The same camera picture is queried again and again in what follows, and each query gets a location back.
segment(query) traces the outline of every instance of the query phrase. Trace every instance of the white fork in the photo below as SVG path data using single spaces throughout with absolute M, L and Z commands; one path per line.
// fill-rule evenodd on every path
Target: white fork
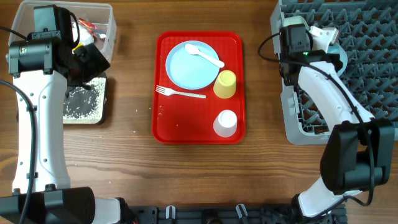
M 160 85 L 156 86 L 156 92 L 158 92 L 160 94 L 163 94 L 165 96 L 178 94 L 178 95 L 191 96 L 191 97 L 196 97 L 196 98 L 203 98 L 203 99 L 206 98 L 205 95 L 199 95 L 199 94 L 194 94 L 194 93 L 183 93 L 183 92 L 175 91 L 173 89 L 166 88 L 166 87 L 163 87 L 163 86 L 160 86 Z

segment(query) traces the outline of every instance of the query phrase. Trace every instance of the white spoon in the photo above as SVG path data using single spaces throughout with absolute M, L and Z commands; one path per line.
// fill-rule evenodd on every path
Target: white spoon
M 220 61 L 220 60 L 217 60 L 217 59 L 215 59 L 215 58 L 213 58 L 213 57 L 211 57 L 211 56 L 209 56 L 209 55 L 207 55 L 207 54 L 201 52 L 201 51 L 199 50 L 199 48 L 198 48 L 197 46 L 195 46 L 195 45 L 192 45 L 192 44 L 185 44 L 185 50 L 186 50 L 188 53 L 192 54 L 192 55 L 200 55 L 200 56 L 202 56 L 203 58 L 205 58 L 205 59 L 208 60 L 209 62 L 213 63 L 213 64 L 216 65 L 217 67 L 223 68 L 223 67 L 225 66 L 224 62 L 222 62 L 222 61 Z

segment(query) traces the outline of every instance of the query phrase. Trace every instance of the yellow cup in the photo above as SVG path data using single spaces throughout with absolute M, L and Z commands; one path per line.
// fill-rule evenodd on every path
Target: yellow cup
M 236 75 L 232 71 L 224 70 L 218 74 L 213 87 L 216 96 L 222 99 L 231 98 L 236 91 Z

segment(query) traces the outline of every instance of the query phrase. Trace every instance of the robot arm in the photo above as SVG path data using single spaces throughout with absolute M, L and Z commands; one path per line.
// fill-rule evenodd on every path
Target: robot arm
M 340 55 L 328 54 L 327 51 L 329 45 L 336 42 L 338 30 L 312 27 L 308 31 L 306 27 L 299 23 L 281 28 L 280 73 L 285 85 L 299 86 L 308 93 L 332 132 L 321 160 L 321 177 L 308 190 L 293 198 L 292 204 L 300 211 L 296 217 L 298 220 L 326 215 L 325 211 L 345 198 L 370 190 L 371 178 L 375 186 L 385 184 L 391 168 L 395 131 L 390 121 L 375 120 L 337 76 L 336 71 L 344 69 L 346 62 L 341 62 Z M 292 62 L 312 65 L 329 77 Z M 348 95 L 364 124 L 359 124 L 353 108 L 330 78 Z M 370 142 L 365 140 L 368 133 Z M 375 158 L 372 174 L 369 148 L 358 152 L 359 142 L 372 146 Z
M 19 223 L 27 201 L 30 158 L 35 172 L 26 219 L 29 223 L 131 223 L 133 217 L 122 198 L 94 198 L 89 187 L 70 188 L 63 151 L 63 100 L 67 85 L 83 83 L 109 67 L 93 45 L 72 54 L 72 22 L 68 10 L 51 6 L 34 8 L 35 32 L 15 41 L 6 55 L 14 85 L 34 106 L 36 152 L 30 154 L 30 115 L 17 94 L 19 108 L 19 155 L 13 196 L 0 198 L 0 214 Z

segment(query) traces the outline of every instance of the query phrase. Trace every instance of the red tray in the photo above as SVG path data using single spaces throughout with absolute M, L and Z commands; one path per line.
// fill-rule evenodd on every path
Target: red tray
M 213 91 L 214 82 L 200 90 L 184 90 L 167 76 L 165 63 L 169 52 L 177 44 L 187 40 L 199 40 L 210 45 L 225 63 L 223 70 L 236 74 L 236 93 L 224 100 Z M 165 144 L 236 144 L 244 137 L 244 79 L 242 40 L 234 32 L 225 31 L 169 31 L 157 39 L 155 87 L 161 85 L 177 91 L 206 95 L 206 99 L 186 96 L 164 96 L 154 92 L 152 108 L 152 134 Z M 232 110 L 238 117 L 238 129 L 228 138 L 218 136 L 213 122 L 223 110 Z

